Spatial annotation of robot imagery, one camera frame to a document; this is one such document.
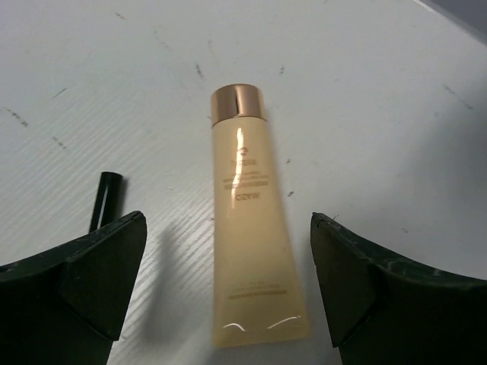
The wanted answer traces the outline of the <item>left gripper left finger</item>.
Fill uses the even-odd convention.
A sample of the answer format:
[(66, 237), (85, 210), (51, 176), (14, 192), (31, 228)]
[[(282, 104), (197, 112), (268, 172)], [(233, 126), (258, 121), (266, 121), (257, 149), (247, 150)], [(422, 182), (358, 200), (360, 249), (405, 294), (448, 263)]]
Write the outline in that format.
[(1, 267), (3, 364), (105, 364), (123, 329), (145, 251), (133, 211)]

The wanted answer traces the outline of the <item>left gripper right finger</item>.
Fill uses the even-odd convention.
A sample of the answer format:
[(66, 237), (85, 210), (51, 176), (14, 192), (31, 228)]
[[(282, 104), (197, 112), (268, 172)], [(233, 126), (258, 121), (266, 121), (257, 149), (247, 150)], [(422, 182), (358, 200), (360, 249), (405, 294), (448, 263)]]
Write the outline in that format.
[(310, 245), (344, 364), (484, 364), (486, 282), (422, 264), (322, 213)]

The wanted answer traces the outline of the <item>dark red lip gloss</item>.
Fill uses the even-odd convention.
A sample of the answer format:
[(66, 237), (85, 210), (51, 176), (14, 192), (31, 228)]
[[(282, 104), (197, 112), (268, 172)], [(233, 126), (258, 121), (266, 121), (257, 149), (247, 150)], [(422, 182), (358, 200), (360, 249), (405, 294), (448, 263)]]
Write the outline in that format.
[(89, 233), (110, 224), (116, 219), (122, 184), (122, 175), (109, 171), (101, 173), (91, 215)]

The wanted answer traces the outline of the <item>gold cream tube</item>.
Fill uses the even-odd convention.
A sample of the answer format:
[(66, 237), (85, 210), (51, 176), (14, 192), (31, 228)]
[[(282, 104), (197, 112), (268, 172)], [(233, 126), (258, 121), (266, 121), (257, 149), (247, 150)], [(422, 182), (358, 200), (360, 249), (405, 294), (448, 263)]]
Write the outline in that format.
[(235, 347), (304, 338), (310, 326), (261, 90), (212, 95), (212, 339)]

